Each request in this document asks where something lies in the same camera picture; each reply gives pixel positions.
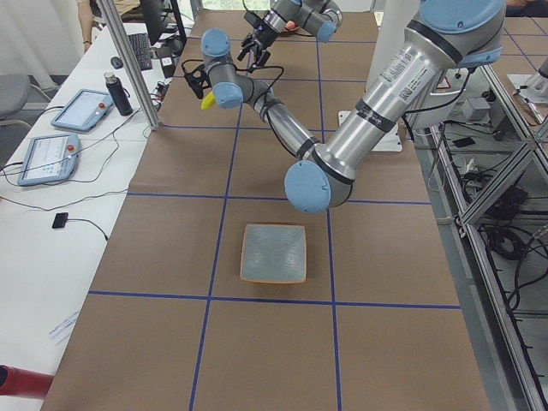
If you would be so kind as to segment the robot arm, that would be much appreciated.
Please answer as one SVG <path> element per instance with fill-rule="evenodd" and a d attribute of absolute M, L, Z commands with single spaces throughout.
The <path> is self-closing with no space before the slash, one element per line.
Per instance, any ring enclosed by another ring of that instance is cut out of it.
<path fill-rule="evenodd" d="M 247 6 L 244 19 L 253 28 L 241 42 L 238 61 L 253 55 L 253 65 L 264 67 L 270 58 L 269 48 L 293 22 L 318 42 L 327 43 L 343 23 L 343 14 L 334 1 L 281 0 L 259 15 Z"/>
<path fill-rule="evenodd" d="M 238 74 L 225 31 L 211 28 L 200 41 L 211 85 L 205 104 L 224 109 L 249 105 L 267 123 L 296 163 L 284 177 L 291 205 L 316 213 L 343 204 L 362 160 L 448 69 L 468 70 L 501 55 L 506 5 L 502 1 L 423 1 L 403 31 L 401 47 L 366 85 L 338 130 L 316 141 L 262 80 Z"/>

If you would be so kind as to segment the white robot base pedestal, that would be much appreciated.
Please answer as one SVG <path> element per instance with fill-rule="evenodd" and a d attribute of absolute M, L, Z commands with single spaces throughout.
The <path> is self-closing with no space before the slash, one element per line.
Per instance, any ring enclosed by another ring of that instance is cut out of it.
<path fill-rule="evenodd" d="M 365 94 L 326 145 L 336 157 L 367 155 L 432 79 L 424 37 L 407 28 L 418 9 L 417 1 L 385 4 Z"/>

